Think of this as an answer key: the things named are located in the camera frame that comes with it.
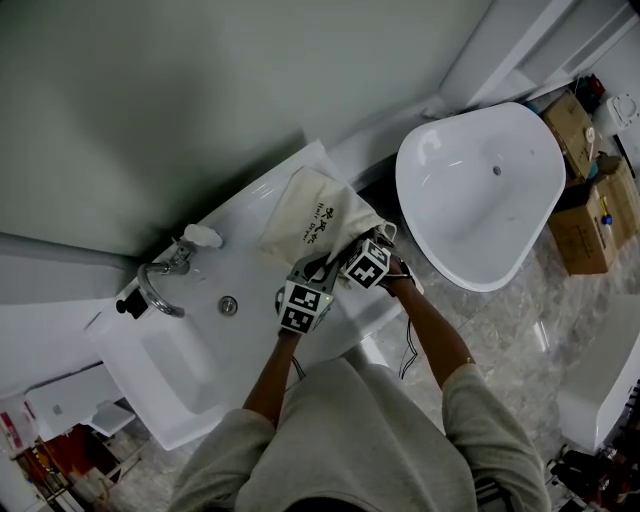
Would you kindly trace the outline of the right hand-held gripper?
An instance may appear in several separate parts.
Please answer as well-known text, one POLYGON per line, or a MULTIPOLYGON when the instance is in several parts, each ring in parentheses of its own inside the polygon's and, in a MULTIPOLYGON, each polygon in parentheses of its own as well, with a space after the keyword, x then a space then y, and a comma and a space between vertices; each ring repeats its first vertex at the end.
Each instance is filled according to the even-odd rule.
POLYGON ((364 289, 377 285, 389 272, 390 241, 381 232, 367 232, 342 251, 342 274, 364 289))

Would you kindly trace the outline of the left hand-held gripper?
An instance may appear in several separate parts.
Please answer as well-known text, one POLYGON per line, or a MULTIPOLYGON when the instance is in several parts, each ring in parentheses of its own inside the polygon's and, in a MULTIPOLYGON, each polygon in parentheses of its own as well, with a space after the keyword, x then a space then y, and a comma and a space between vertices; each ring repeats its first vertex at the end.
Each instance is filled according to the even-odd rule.
POLYGON ((300 258, 291 269, 283 290, 277 295, 280 327, 298 334, 312 332, 331 308, 331 295, 339 270, 337 259, 325 264, 324 253, 300 258), (298 284, 311 279, 314 289, 298 284))

